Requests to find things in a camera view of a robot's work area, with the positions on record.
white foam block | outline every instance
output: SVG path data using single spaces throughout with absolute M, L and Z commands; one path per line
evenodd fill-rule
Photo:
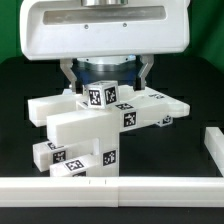
M 168 109 L 166 102 L 149 96 L 136 96 L 133 100 L 113 106 L 113 112 L 119 113 L 120 132 L 155 124 L 169 113 Z
M 47 136 L 57 147 L 119 133 L 117 113 L 80 110 L 47 117 Z
M 99 151 L 99 140 L 93 139 L 73 145 L 56 148 L 51 142 L 42 142 L 33 145 L 34 163 L 43 172 L 49 170 L 49 166 L 83 154 L 95 154 Z
M 50 166 L 51 177 L 92 176 L 91 170 L 99 165 L 99 156 L 85 155 Z
M 76 99 L 82 95 L 58 95 L 28 100 L 29 119 L 36 127 L 46 125 L 47 116 L 76 110 Z
M 205 145 L 224 176 L 224 135 L 218 127 L 206 128 Z
M 186 103 L 183 103 L 179 100 L 176 100 L 170 96 L 167 96 L 163 93 L 160 93 L 154 89 L 146 87 L 144 91 L 142 91 L 144 95 L 148 95 L 155 99 L 166 102 L 169 106 L 169 115 L 170 117 L 178 118 L 188 116 L 190 112 L 190 106 Z
M 0 179 L 0 207 L 61 206 L 117 207 L 117 181 L 82 177 Z
M 223 206 L 223 181 L 223 178 L 119 178 L 119 206 Z

stacked blocks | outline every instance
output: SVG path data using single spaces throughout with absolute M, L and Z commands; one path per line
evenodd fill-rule
M 42 142 L 33 145 L 34 163 L 40 172 L 47 171 L 50 165 L 78 157 L 80 155 L 96 153 L 99 148 L 99 140 L 80 142 L 61 147 L 56 147 L 52 142 Z
M 31 121 L 35 124 L 41 113 L 50 140 L 33 146 L 40 171 L 50 169 L 54 177 L 119 176 L 121 132 L 169 125 L 173 117 L 189 114 L 189 105 L 147 87 L 134 92 L 130 86 L 118 87 L 116 81 L 101 81 L 86 88 L 86 96 L 67 95 L 65 109 L 61 96 L 29 103 L 30 112 L 35 109 Z

cube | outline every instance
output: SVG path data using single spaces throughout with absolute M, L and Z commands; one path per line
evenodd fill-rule
M 88 107 L 96 109 L 110 108 L 119 103 L 117 81 L 99 81 L 87 85 Z

black table surface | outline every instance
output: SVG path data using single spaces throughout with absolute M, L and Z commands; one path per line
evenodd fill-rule
M 74 66 L 86 84 L 132 84 L 139 65 L 120 72 Z M 190 115 L 120 135 L 120 176 L 221 177 L 204 146 L 205 127 L 224 127 L 224 75 L 196 57 L 156 56 L 149 87 L 188 103 Z M 47 140 L 46 127 L 28 119 L 27 100 L 61 94 L 68 81 L 58 61 L 10 58 L 0 65 L 0 177 L 40 177 L 32 145 Z M 223 223 L 222 208 L 1 208 L 1 223 Z

green backdrop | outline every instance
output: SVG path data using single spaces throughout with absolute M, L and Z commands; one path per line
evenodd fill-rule
M 0 62 L 21 55 L 19 10 L 22 1 L 0 1 Z M 206 58 L 224 73 L 224 0 L 192 0 L 189 16 L 191 43 L 184 54 Z

